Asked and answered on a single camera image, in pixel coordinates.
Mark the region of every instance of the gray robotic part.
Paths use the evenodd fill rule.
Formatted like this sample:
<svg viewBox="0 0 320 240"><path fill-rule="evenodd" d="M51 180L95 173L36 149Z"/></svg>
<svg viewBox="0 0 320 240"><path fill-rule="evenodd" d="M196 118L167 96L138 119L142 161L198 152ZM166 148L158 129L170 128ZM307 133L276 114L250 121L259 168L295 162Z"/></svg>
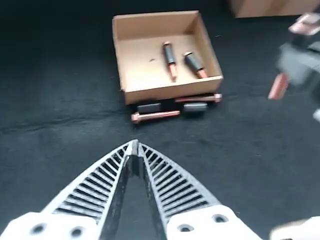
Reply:
<svg viewBox="0 0 320 240"><path fill-rule="evenodd" d="M286 43L280 51L279 70L288 75L290 84L310 92L320 102L320 42L314 42L307 49Z"/></svg>
<svg viewBox="0 0 320 240"><path fill-rule="evenodd" d="M145 181L154 227L167 239L169 219L177 214L220 205L197 179L153 148L132 140L82 172L41 212L90 217L100 239L113 240L118 230L128 179Z"/></svg>

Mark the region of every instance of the black fabric surface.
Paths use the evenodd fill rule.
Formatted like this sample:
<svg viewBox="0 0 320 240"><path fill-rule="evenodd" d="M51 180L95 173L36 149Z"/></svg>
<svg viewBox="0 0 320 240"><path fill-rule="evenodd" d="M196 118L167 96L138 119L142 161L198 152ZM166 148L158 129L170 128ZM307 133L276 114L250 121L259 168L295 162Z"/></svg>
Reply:
<svg viewBox="0 0 320 240"><path fill-rule="evenodd" d="M267 95L295 17L234 19L223 0L2 2L0 231L40 211L72 179L139 139L201 181L261 237L320 214L320 125L303 93ZM135 128L119 91L112 16L200 10L224 74L203 118ZM118 239L154 239L142 183L132 180Z"/></svg>

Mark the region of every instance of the bolt head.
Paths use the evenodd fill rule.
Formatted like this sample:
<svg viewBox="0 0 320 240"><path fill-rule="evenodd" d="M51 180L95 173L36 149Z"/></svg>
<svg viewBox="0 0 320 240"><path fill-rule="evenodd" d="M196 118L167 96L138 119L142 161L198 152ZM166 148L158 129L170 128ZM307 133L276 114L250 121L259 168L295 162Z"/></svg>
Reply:
<svg viewBox="0 0 320 240"><path fill-rule="evenodd" d="M134 124L138 124L140 122L140 114L138 112L131 115L131 121Z"/></svg>
<svg viewBox="0 0 320 240"><path fill-rule="evenodd" d="M215 97L215 102L216 103L220 103L221 102L221 100L222 100L222 94L221 93L216 93L214 95L214 97Z"/></svg>

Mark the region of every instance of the cardboard box inner wall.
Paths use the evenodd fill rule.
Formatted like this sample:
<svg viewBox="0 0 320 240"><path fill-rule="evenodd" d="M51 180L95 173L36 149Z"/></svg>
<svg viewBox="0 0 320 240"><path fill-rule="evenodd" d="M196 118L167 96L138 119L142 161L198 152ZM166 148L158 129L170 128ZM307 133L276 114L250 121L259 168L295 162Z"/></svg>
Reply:
<svg viewBox="0 0 320 240"><path fill-rule="evenodd" d="M198 11L118 15L112 20L121 90L125 103L212 93L223 76ZM177 79L172 81L163 56L172 43ZM208 78L198 79L183 54L194 52Z"/></svg>
<svg viewBox="0 0 320 240"><path fill-rule="evenodd" d="M228 0L236 18L295 16L313 12L320 0Z"/></svg>

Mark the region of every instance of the bolt with black sleeve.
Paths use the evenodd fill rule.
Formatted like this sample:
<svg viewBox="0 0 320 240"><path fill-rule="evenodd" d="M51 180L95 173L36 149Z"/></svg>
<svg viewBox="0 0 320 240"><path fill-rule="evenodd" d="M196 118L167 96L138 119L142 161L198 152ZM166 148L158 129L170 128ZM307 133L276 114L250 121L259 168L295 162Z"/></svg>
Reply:
<svg viewBox="0 0 320 240"><path fill-rule="evenodd" d="M198 76L200 79L207 78L204 66L197 59L195 54L191 51L186 52L184 55L185 64L191 69L191 71Z"/></svg>
<svg viewBox="0 0 320 240"><path fill-rule="evenodd" d="M163 43L163 55L165 58L165 63L168 66L168 70L171 76L172 81L175 81L177 78L177 68L176 68L176 58L172 48L172 44L169 41Z"/></svg>
<svg viewBox="0 0 320 240"><path fill-rule="evenodd" d="M188 116L203 115L208 109L206 102L190 102L183 104L183 113Z"/></svg>

